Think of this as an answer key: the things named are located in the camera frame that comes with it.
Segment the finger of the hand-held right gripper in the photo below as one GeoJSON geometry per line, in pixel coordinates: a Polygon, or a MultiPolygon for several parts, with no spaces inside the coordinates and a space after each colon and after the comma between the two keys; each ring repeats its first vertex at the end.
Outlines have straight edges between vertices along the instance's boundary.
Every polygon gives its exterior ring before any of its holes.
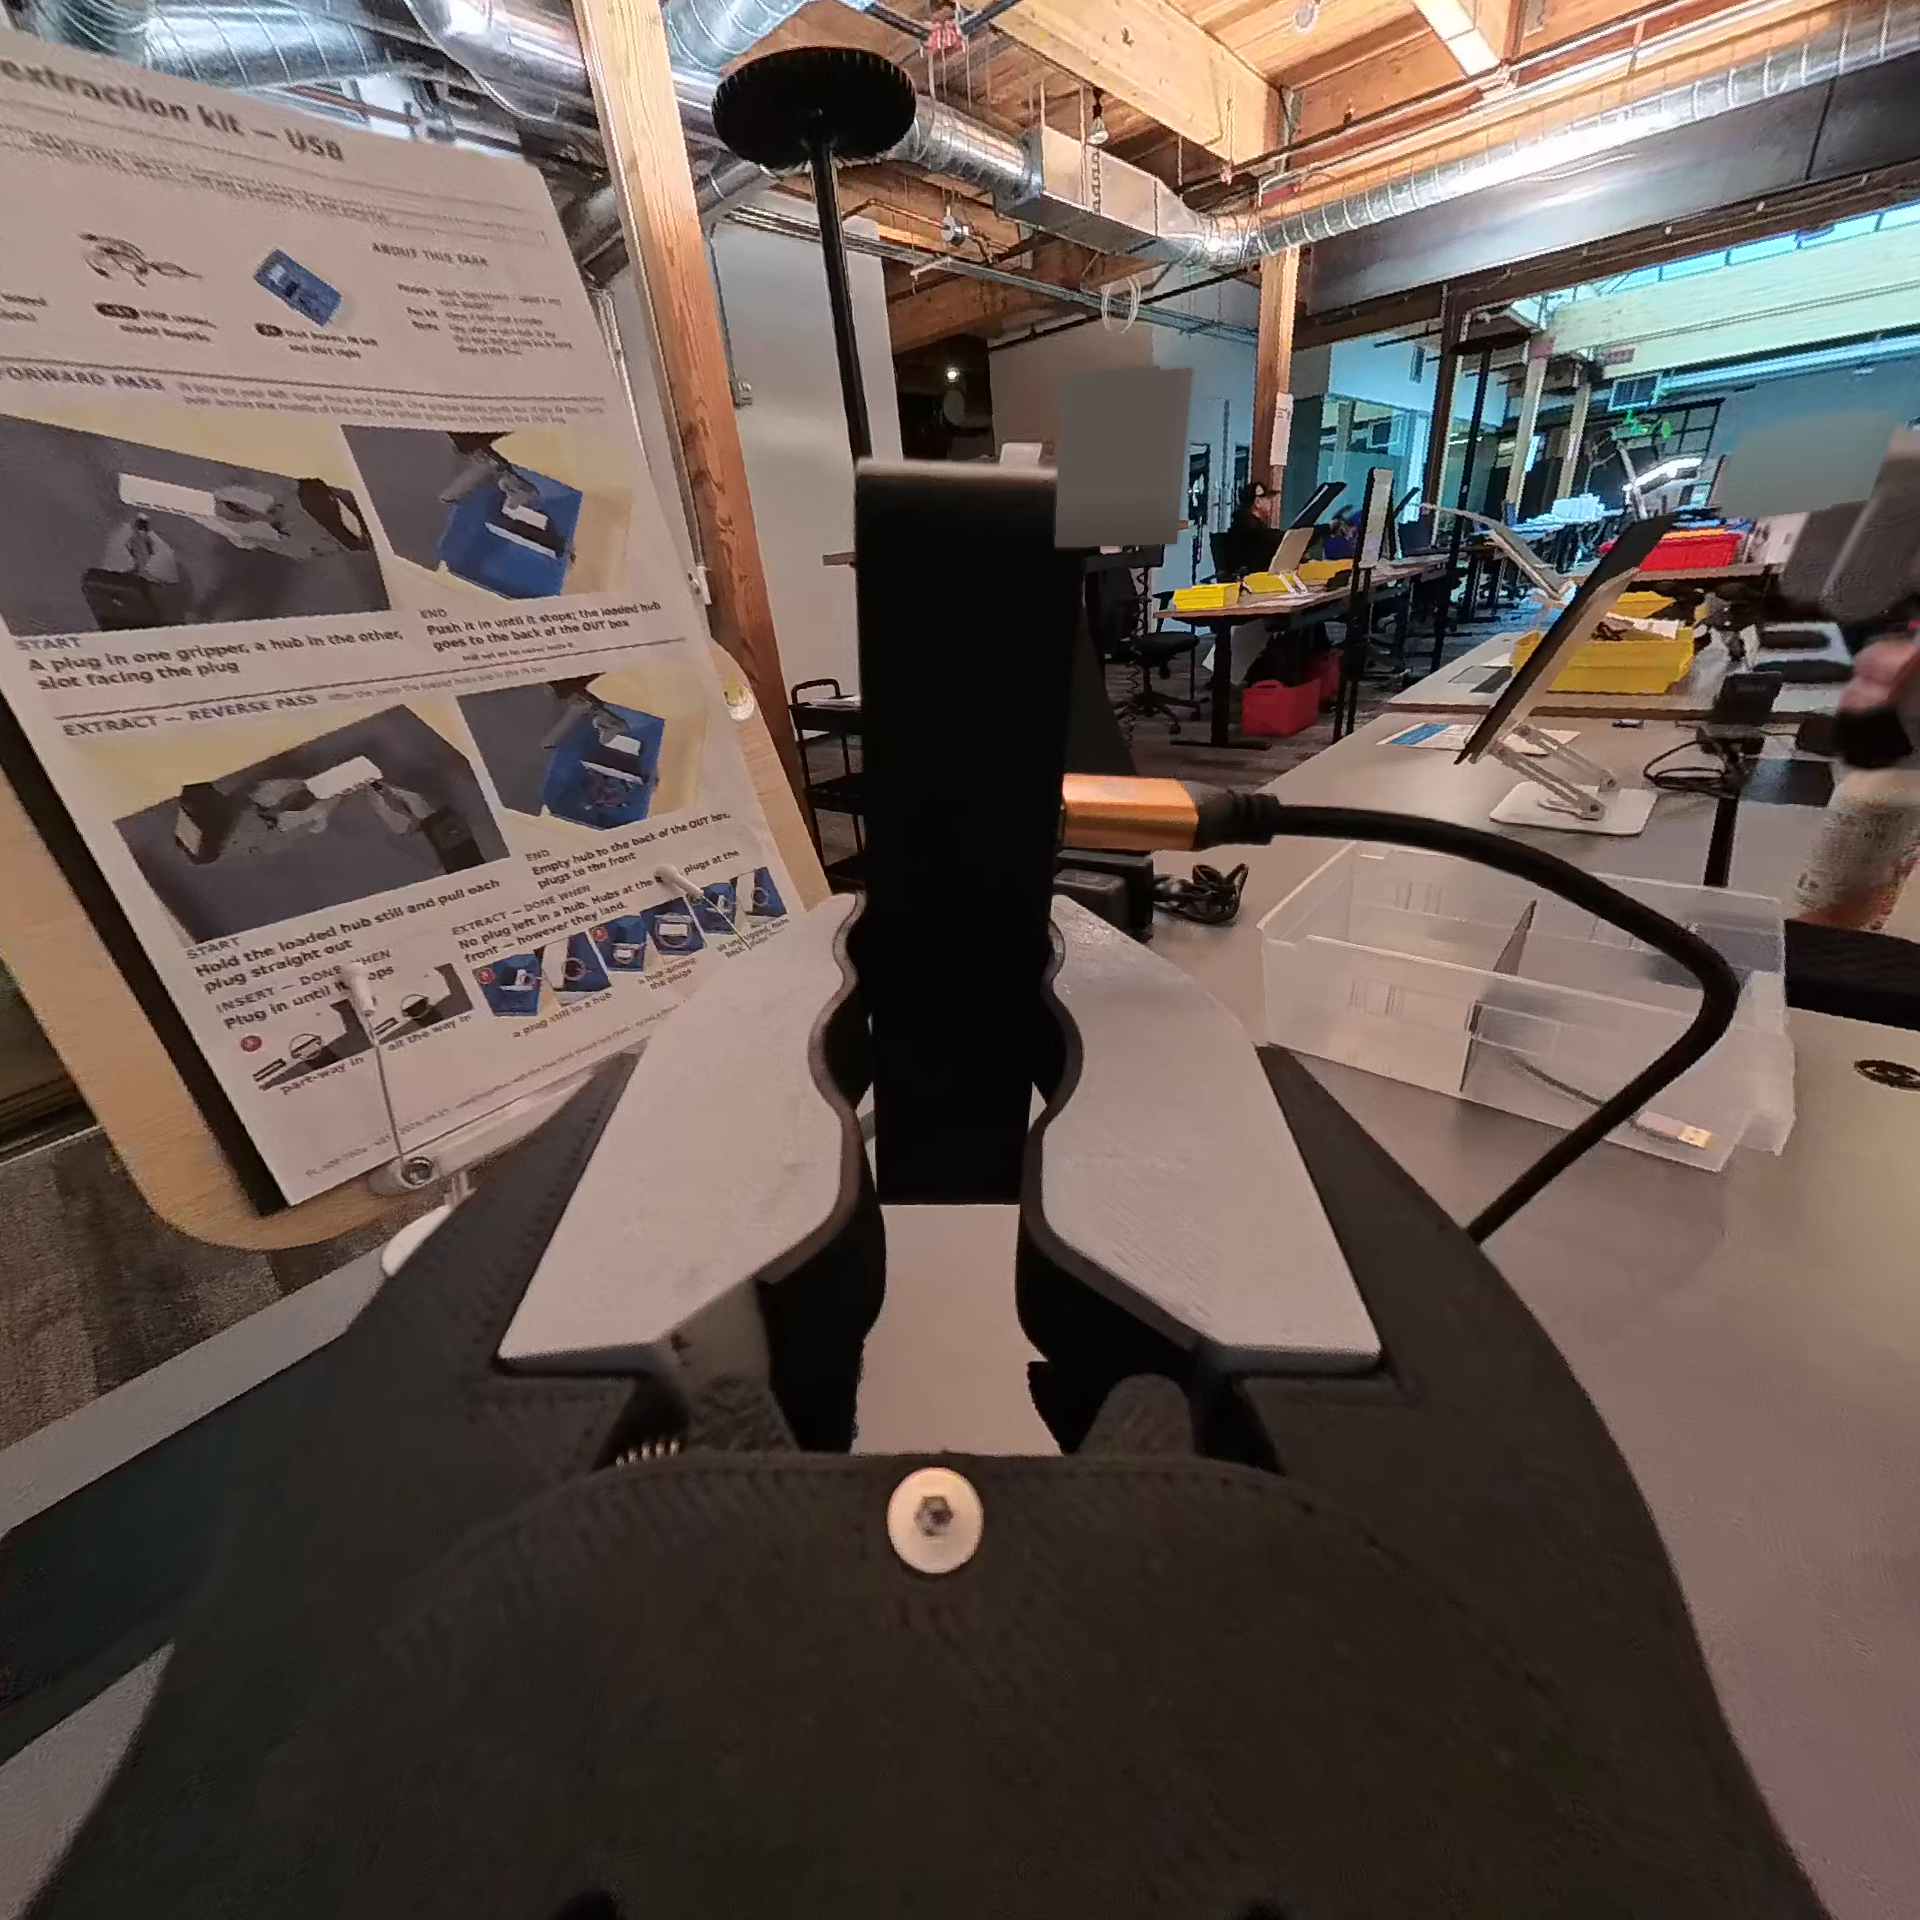
{"type": "Polygon", "coordinates": [[[1870,497],[1802,515],[1781,595],[1839,624],[1890,620],[1916,605],[1916,443],[1890,443],[1870,497]]]}

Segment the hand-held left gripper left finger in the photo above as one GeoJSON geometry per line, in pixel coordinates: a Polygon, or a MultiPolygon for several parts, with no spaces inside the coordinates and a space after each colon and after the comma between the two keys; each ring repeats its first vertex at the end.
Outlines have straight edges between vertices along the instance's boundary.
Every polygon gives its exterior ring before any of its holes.
{"type": "Polygon", "coordinates": [[[886,1299],[853,917],[791,917],[652,1031],[503,1324],[507,1373],[632,1374],[672,1416],[753,1378],[800,1448],[849,1454],[886,1299]]]}

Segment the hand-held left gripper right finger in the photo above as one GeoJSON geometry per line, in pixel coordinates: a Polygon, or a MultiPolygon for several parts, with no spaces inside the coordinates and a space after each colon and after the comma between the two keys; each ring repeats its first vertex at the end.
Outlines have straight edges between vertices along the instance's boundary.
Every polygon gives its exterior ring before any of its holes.
{"type": "Polygon", "coordinates": [[[1241,1383],[1373,1374],[1378,1327],[1237,1015],[1070,899],[1050,931],[1059,1049],[1019,1199],[1050,1439],[1071,1454],[1136,1374],[1168,1378],[1202,1434],[1237,1434],[1241,1383]]]}

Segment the clear plastic bin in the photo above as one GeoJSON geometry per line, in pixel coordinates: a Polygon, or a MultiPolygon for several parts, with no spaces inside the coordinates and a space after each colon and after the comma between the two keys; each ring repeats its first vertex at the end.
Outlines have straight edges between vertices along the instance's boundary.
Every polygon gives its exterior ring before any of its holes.
{"type": "MultiPolygon", "coordinates": [[[[1717,947],[1742,984],[1724,1039],[1608,1141],[1694,1169],[1781,1155],[1796,1125],[1781,905],[1606,877],[1717,947]]],[[[1476,1072],[1469,1102],[1571,1129],[1686,1031],[1699,985],[1608,921],[1450,853],[1348,844],[1257,921],[1266,1041],[1461,1096],[1465,1015],[1529,899],[1506,980],[1529,1024],[1513,1059],[1476,1072]]]]}

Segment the compact black USB hub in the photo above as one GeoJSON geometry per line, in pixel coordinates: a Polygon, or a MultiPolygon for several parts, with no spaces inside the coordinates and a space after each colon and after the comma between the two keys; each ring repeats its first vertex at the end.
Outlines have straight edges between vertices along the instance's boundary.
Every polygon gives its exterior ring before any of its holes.
{"type": "Polygon", "coordinates": [[[1009,1204],[1053,1019],[1079,564],[1050,470],[853,467],[862,912],[880,1204],[1009,1204]]]}

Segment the person's right hand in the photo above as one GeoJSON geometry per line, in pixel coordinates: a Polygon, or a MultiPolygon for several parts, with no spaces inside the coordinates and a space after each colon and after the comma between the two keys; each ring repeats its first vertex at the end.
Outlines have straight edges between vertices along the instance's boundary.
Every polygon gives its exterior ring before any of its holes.
{"type": "Polygon", "coordinates": [[[1916,624],[1873,636],[1839,694],[1842,715],[1892,711],[1916,735],[1916,624]]]}

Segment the large yellow plastic bin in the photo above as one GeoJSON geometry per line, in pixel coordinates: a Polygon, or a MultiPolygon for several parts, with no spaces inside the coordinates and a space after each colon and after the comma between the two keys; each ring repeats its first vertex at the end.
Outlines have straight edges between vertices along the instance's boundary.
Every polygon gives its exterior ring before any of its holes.
{"type": "Polygon", "coordinates": [[[1691,677],[1694,636],[1699,630],[1691,620],[1624,620],[1557,650],[1557,677],[1545,690],[1668,694],[1691,677]]]}

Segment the white bottle orange cap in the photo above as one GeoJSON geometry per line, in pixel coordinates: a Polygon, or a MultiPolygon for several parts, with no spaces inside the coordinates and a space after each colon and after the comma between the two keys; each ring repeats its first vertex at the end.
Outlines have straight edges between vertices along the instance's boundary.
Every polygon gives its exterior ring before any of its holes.
{"type": "Polygon", "coordinates": [[[1916,769],[1846,769],[1802,875],[1790,921],[1846,931],[1879,931],[1916,866],[1916,769]]]}

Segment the black power adapter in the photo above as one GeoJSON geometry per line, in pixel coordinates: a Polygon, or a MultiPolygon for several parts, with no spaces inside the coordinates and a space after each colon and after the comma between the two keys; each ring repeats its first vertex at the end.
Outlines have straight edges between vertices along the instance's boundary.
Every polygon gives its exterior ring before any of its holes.
{"type": "Polygon", "coordinates": [[[1059,846],[1053,853],[1053,892],[1142,945],[1154,936],[1154,887],[1156,871],[1146,851],[1059,846]]]}

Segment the folding stand with tablet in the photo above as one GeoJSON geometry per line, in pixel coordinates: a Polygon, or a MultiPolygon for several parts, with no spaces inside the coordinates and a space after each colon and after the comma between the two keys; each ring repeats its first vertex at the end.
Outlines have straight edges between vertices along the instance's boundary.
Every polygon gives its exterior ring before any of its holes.
{"type": "Polygon", "coordinates": [[[1614,614],[1615,597],[1631,586],[1641,564],[1671,531],[1671,524],[1676,515],[1642,515],[1614,538],[1456,751],[1456,766],[1498,763],[1519,777],[1488,820],[1590,835],[1642,830],[1653,795],[1628,795],[1621,782],[1590,755],[1544,735],[1529,724],[1529,708],[1561,673],[1561,660],[1576,652],[1614,614]]]}

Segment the black rolling cart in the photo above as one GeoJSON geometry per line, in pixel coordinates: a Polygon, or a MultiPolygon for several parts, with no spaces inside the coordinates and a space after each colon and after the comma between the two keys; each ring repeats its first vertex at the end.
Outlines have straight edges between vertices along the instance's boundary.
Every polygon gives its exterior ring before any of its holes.
{"type": "Polygon", "coordinates": [[[805,822],[835,892],[867,877],[862,703],[835,677],[787,687],[787,724],[805,769],[805,822]]]}

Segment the printed instruction sheet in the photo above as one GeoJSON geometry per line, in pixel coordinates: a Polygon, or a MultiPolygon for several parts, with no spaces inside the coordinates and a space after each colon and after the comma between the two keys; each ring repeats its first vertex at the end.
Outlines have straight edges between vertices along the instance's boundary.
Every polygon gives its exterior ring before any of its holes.
{"type": "Polygon", "coordinates": [[[742,700],[536,165],[2,27],[2,766],[244,1216],[791,921],[742,700]]]}

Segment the black floor lamp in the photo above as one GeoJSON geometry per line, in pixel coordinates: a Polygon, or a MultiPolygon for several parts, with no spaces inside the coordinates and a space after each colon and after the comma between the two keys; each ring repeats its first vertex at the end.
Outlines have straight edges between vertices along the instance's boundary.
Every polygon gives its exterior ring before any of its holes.
{"type": "Polygon", "coordinates": [[[893,152],[915,126],[915,92],[900,66],[857,47],[787,47],[725,72],[711,95],[717,142],[764,171],[809,165],[829,275],[829,313],[849,461],[869,459],[869,412],[857,369],[835,163],[893,152]]]}

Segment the wooden support post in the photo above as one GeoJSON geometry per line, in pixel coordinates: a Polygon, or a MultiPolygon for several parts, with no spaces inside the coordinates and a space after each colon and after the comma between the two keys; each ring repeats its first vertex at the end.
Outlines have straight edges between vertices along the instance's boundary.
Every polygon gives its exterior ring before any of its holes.
{"type": "Polygon", "coordinates": [[[663,409],[707,564],[711,630],[764,715],[787,790],[805,763],[786,708],[786,673],[735,424],[717,299],[699,225],[659,2],[575,2],[608,184],[656,332],[663,409]]]}

